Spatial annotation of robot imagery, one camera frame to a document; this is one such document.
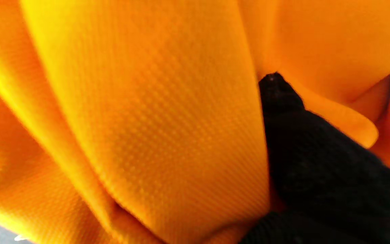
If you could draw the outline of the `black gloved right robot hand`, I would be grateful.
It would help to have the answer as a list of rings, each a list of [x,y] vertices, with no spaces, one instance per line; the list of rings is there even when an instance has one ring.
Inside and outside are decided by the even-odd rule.
[[[390,244],[390,168],[308,111],[279,73],[259,82],[269,176],[286,205],[241,244]]]

